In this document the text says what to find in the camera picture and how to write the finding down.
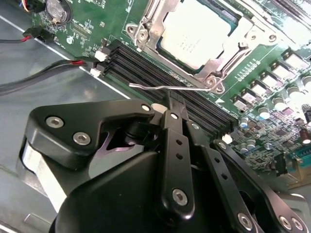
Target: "wire connector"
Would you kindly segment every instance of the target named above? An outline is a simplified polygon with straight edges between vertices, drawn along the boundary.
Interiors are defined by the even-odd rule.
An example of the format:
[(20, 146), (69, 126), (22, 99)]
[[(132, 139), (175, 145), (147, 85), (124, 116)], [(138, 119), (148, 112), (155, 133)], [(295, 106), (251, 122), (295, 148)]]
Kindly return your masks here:
[(27, 0), (26, 5), (29, 12), (36, 14), (45, 11), (46, 8), (46, 4), (39, 0)]
[(100, 62), (96, 58), (92, 57), (75, 57), (75, 60), (83, 61), (85, 63), (83, 66), (90, 69), (96, 68), (97, 64)]
[(30, 39), (35, 39), (39, 36), (41, 36), (41, 33), (42, 33), (42, 27), (40, 26), (36, 26), (36, 27), (31, 27), (31, 28), (28, 28), (24, 33), (23, 33), (23, 36), (24, 37), (28, 37)]

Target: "metal lever arm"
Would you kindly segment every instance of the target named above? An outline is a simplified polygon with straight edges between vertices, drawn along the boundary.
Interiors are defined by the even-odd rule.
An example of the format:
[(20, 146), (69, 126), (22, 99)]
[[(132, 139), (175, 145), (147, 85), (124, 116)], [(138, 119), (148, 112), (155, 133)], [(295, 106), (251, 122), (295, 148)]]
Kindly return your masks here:
[(209, 147), (203, 131), (193, 122), (186, 122), (186, 134), (190, 140), (190, 152), (200, 156), (205, 169), (212, 177), (227, 216), (229, 229), (237, 233), (263, 233), (249, 213), (220, 153)]
[(255, 215), (266, 233), (308, 233), (300, 217), (253, 171), (245, 161), (222, 140), (214, 140), (211, 147), (220, 152), (234, 174), (240, 191), (255, 205)]

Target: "black memory slot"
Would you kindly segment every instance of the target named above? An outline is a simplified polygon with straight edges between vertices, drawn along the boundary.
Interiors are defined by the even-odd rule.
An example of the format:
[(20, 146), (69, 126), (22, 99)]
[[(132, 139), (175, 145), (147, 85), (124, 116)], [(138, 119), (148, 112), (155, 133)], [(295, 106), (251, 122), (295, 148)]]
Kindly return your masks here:
[[(103, 64), (105, 74), (110, 74), (126, 84), (185, 86), (121, 42), (115, 40), (109, 47), (112, 52)], [(166, 93), (165, 90), (135, 89), (135, 91), (152, 102), (161, 102)], [(198, 93), (193, 91), (176, 91), (176, 93), (185, 99), (190, 119), (199, 124), (210, 138), (219, 138), (232, 132), (237, 126), (238, 121), (234, 117)]]

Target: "connector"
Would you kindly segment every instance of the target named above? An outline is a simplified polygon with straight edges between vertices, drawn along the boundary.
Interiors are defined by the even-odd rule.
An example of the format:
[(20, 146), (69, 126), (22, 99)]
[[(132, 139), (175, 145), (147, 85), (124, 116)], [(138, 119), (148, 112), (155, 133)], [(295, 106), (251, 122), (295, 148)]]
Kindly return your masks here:
[(24, 37), (29, 37), (30, 39), (35, 39), (41, 35), (42, 32), (42, 27), (37, 26), (37, 27), (31, 27), (28, 28), (24, 33)]
[(88, 67), (90, 69), (95, 69), (97, 67), (97, 64), (100, 62), (96, 58), (92, 58), (92, 57), (75, 57), (74, 59), (84, 61), (85, 65), (83, 66)]
[(27, 0), (27, 9), (30, 12), (38, 14), (42, 11), (45, 11), (46, 4), (39, 0)]
[(31, 28), (28, 28), (24, 33), (24, 37), (29, 37), (30, 39), (38, 38), (45, 44), (51, 43), (54, 41), (54, 35), (50, 32), (46, 31), (40, 26), (34, 26)]

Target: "motherboard mounting hole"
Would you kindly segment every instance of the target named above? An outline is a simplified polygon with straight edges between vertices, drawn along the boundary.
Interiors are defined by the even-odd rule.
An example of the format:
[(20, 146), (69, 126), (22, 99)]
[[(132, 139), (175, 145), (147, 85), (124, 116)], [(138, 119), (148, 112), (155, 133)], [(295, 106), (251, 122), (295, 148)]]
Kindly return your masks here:
[(221, 93), (222, 91), (223, 91), (223, 88), (222, 88), (222, 87), (217, 87), (217, 88), (216, 88), (216, 92)]
[(134, 28), (133, 28), (133, 27), (128, 27), (128, 28), (127, 28), (127, 31), (128, 31), (129, 33), (133, 33), (133, 32), (134, 32)]

